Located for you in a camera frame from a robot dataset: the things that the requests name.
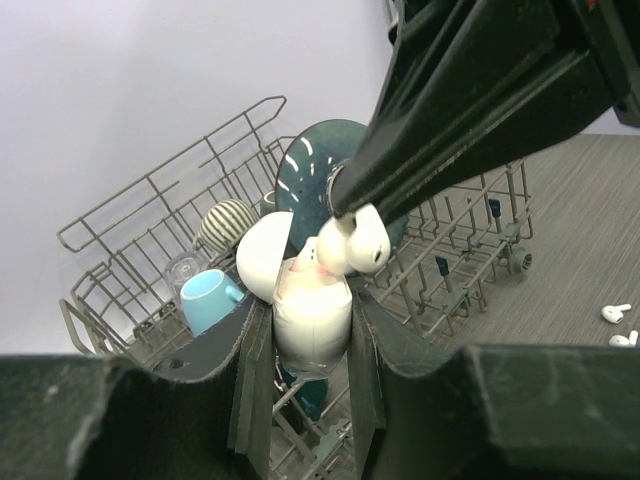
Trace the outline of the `oval white charging case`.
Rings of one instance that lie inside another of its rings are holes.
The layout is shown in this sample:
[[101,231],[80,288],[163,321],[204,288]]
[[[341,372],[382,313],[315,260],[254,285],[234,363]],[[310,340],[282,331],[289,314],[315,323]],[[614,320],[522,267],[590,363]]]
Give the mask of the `oval white charging case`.
[[281,365],[305,380],[329,376],[351,336],[352,293],[343,276],[290,270],[285,257],[291,212],[259,219],[242,237],[236,254],[241,281],[272,308],[273,333]]

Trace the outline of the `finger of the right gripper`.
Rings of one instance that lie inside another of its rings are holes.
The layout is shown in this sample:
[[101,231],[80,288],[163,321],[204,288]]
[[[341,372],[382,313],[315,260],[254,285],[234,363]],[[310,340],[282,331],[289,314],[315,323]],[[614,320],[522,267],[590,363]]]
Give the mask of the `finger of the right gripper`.
[[588,51],[401,49],[370,125],[369,201],[394,220],[458,182],[576,135],[611,105]]
[[408,1],[375,113],[331,186],[334,216],[386,220],[580,130],[585,53],[548,1]]

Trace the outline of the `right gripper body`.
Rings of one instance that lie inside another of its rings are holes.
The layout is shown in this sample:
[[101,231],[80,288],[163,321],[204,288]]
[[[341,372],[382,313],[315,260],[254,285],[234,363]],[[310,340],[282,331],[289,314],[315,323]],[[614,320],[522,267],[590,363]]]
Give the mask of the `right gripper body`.
[[624,125],[639,123],[639,3],[554,1],[563,48],[590,52]]

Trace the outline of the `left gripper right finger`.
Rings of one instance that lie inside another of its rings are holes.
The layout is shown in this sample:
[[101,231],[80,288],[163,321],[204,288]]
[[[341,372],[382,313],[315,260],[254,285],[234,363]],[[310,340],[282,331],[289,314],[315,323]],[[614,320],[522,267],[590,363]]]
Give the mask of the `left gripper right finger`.
[[361,479],[635,479],[635,349],[469,345],[446,354],[353,291]]

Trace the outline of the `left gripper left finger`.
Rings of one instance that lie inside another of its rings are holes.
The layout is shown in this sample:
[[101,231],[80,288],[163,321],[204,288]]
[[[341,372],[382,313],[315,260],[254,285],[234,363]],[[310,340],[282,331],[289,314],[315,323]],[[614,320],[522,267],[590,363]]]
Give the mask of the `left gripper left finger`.
[[5,479],[265,479],[270,307],[248,297],[155,369],[117,356],[1,360]]

